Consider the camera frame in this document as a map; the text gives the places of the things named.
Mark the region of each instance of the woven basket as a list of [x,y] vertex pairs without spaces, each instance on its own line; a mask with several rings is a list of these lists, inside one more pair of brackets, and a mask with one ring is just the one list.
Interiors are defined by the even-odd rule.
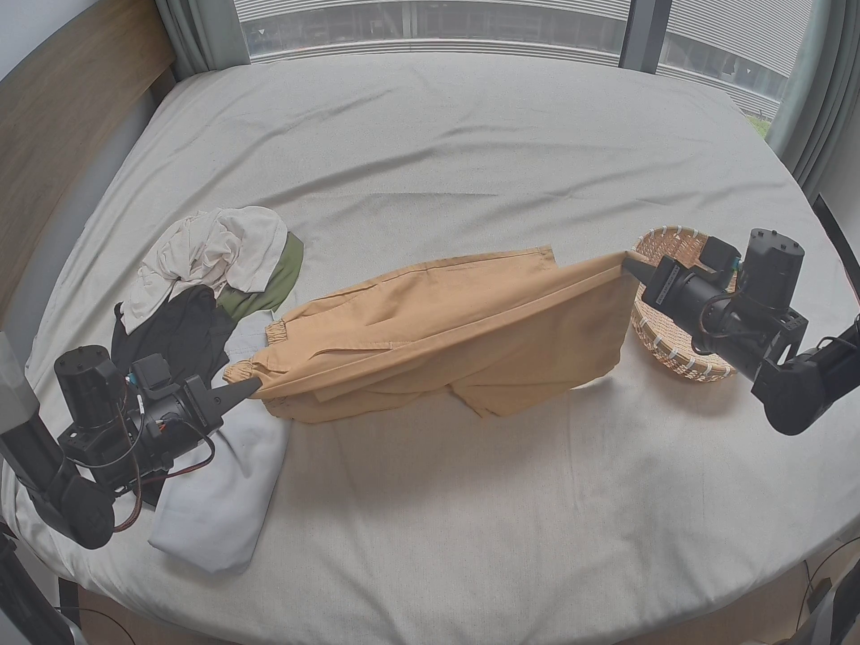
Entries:
[[[672,256],[687,267],[700,265],[698,257],[708,235],[680,225],[662,226],[639,237],[633,250],[657,265],[664,255]],[[639,285],[633,302],[631,320],[636,334],[654,358],[667,368],[697,382],[714,382],[734,375],[736,370],[715,353],[699,356],[691,346],[692,338],[662,313],[642,303],[644,285]]]

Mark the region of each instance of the floor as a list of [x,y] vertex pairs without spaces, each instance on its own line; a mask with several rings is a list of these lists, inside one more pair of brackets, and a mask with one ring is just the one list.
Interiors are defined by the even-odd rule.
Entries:
[[[810,557],[810,570],[815,570],[828,553],[829,550],[826,550]],[[860,543],[849,545],[836,553],[823,566],[819,577],[828,576],[835,580],[857,558],[860,558]],[[740,645],[745,642],[765,642],[770,645],[794,633],[806,581],[806,569],[800,564],[772,583],[719,611],[618,645]],[[224,641],[214,638],[161,626],[139,617],[112,599],[82,589],[80,606],[103,611],[117,619],[132,635],[136,645],[225,645]],[[83,633],[90,645],[125,645],[129,642],[114,623],[100,614],[82,611],[81,620]],[[860,628],[855,628],[849,634],[844,645],[860,645]]]

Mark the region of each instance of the white bed sheet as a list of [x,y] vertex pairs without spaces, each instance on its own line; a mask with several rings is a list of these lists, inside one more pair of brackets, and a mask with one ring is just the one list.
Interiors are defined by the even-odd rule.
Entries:
[[[234,68],[171,92],[65,265],[28,368],[53,433],[69,415],[52,361],[109,346],[164,228],[250,204],[305,242],[296,303],[418,261],[549,243],[566,264],[686,224],[801,242],[805,346],[857,312],[797,186],[716,90],[475,54]],[[860,513],[860,394],[789,438],[749,389],[677,378],[630,333],[607,377],[511,418],[440,395],[295,424],[240,576],[154,550],[149,511],[83,550],[7,466],[3,512],[59,575],[226,640],[612,642],[724,605]]]

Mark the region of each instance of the headboard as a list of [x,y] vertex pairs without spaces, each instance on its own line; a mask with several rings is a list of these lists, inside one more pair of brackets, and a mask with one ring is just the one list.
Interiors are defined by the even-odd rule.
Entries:
[[154,0],[100,0],[0,81],[0,325],[54,208],[175,57]]

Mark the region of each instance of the light green curtain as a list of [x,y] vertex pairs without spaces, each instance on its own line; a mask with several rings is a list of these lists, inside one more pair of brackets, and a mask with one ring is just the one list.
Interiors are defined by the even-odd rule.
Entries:
[[250,60],[233,0],[155,0],[176,50],[178,79]]
[[860,0],[813,0],[785,97],[767,135],[810,202],[854,112]]

